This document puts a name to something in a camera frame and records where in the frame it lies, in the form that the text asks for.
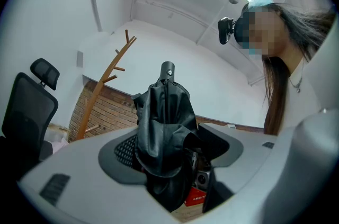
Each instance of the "red box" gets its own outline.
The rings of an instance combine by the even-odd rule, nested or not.
[[[184,203],[187,207],[197,205],[203,203],[205,201],[205,198],[206,198],[205,192],[202,192],[194,187],[191,187],[189,195],[187,196]]]

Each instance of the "brick wall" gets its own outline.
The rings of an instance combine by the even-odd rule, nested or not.
[[[95,86],[96,82],[91,80],[88,81],[79,96],[69,123],[69,129],[71,131],[69,135],[69,142],[72,142],[76,139],[79,125],[83,118],[85,105],[89,101]],[[134,107],[131,96],[104,86],[94,104],[90,119],[87,123],[88,128],[96,124],[99,125],[99,128],[86,133],[85,138],[93,137],[95,135],[100,135],[113,130],[136,126],[138,119],[136,113],[137,111]],[[197,116],[197,123],[201,122],[210,122],[222,126],[228,124],[227,122],[221,122]],[[249,132],[263,132],[262,128],[256,127],[236,125],[236,128]]]

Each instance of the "necklace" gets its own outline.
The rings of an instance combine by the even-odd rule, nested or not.
[[[301,84],[301,81],[302,81],[302,70],[303,70],[303,69],[304,69],[304,58],[302,59],[301,77],[300,77],[299,82],[298,82],[296,85],[294,85],[294,84],[292,83],[292,81],[291,81],[291,78],[289,78],[291,85],[292,85],[294,88],[297,89],[297,92],[298,92],[298,93],[300,92],[300,88],[299,88],[299,87],[300,87],[300,84]]]

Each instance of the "long dark hair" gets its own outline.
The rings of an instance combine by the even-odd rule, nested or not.
[[[270,12],[280,12],[293,44],[302,52],[306,61],[325,40],[335,17],[335,10],[327,13],[304,13],[288,4],[273,3],[265,6]],[[242,12],[248,9],[246,4]],[[285,111],[288,78],[291,73],[279,57],[262,56],[266,97],[269,102],[264,133],[277,135]]]

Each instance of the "office chair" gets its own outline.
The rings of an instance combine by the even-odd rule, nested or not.
[[[32,64],[31,71],[41,83],[25,73],[16,76],[2,125],[16,179],[53,152],[51,143],[43,138],[58,101],[44,86],[55,90],[60,73],[42,58]]]

